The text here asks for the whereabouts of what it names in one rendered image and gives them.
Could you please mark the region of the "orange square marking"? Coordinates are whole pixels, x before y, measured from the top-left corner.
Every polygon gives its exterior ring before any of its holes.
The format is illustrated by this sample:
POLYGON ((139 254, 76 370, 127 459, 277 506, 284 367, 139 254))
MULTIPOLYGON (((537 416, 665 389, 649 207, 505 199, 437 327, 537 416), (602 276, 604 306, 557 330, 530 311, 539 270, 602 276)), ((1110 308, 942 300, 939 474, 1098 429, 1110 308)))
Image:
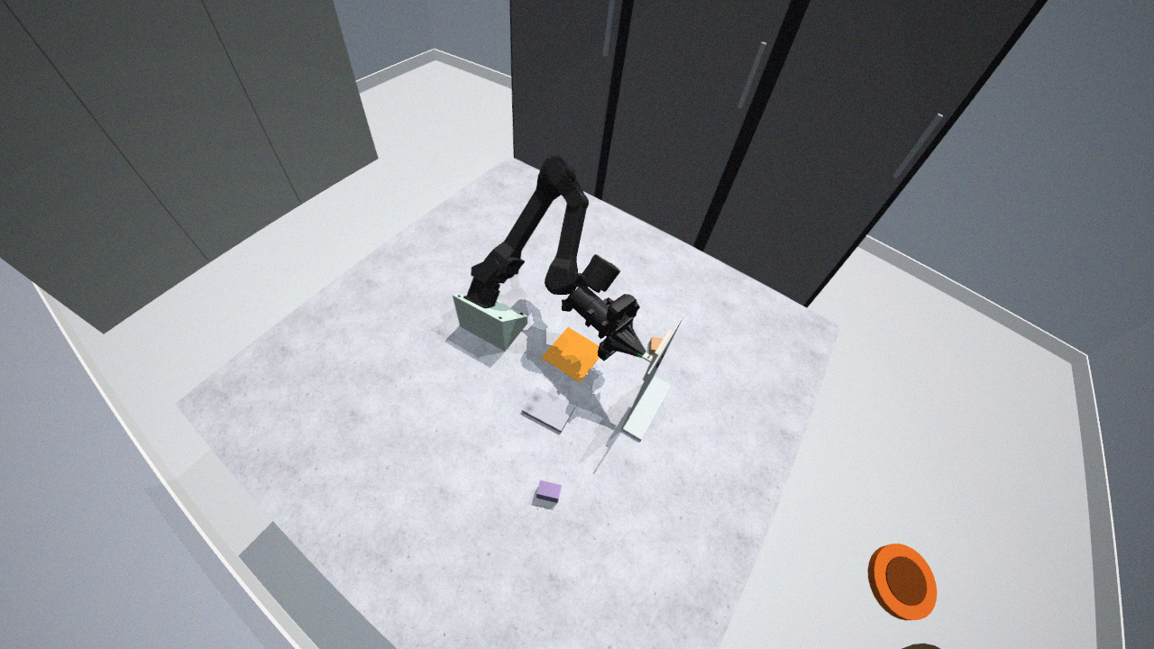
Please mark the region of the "orange square marking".
POLYGON ((541 358, 580 382, 600 358, 598 349, 595 343, 568 327, 541 358))

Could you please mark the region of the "small purple block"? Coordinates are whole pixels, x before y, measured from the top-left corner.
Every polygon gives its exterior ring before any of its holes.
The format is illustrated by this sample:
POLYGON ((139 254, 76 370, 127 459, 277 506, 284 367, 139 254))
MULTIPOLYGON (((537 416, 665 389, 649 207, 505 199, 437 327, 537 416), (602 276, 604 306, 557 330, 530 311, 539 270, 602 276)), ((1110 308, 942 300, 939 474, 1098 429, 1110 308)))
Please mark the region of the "small purple block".
POLYGON ((535 498, 542 498, 544 500, 559 503, 561 486, 562 485, 556 483, 540 480, 539 486, 537 486, 535 498))

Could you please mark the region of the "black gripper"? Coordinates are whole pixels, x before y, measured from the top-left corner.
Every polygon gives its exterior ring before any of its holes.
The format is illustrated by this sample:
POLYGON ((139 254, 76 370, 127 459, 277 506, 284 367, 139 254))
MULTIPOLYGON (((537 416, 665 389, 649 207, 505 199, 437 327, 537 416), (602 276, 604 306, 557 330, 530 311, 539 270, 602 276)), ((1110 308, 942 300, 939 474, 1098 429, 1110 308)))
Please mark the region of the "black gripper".
POLYGON ((610 304, 606 298, 604 300, 597 298, 582 313, 582 319, 586 320, 585 324, 589 327, 592 324, 599 331, 598 337, 606 336, 598 349, 598 356, 604 361, 617 351, 636 357, 639 353, 646 355, 646 348, 632 328, 634 318, 627 316, 624 312, 625 308, 632 309, 636 303, 637 299, 630 293, 623 293, 610 304))

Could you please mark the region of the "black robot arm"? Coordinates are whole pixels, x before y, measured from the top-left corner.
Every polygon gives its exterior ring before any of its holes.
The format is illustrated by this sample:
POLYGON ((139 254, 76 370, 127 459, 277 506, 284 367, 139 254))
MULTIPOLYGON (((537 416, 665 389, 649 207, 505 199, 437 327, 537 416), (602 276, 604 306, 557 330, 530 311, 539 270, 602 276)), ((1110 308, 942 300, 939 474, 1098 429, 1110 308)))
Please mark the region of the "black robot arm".
POLYGON ((545 210, 559 196, 565 200, 565 212, 557 253, 545 274, 545 288, 554 294, 570 293, 562 299, 562 311, 574 309, 580 316, 589 304, 599 298, 592 290, 597 293, 609 290, 610 282, 617 278, 621 270, 600 255, 594 254, 586 270, 578 274, 577 253, 589 197, 582 192, 574 166, 559 156, 550 156, 537 174, 535 194, 530 197, 504 243, 493 248, 484 262, 472 266, 473 279, 464 299, 484 308, 496 306, 500 283, 518 274, 524 264, 520 256, 525 243, 535 232, 537 223, 544 219, 545 210))

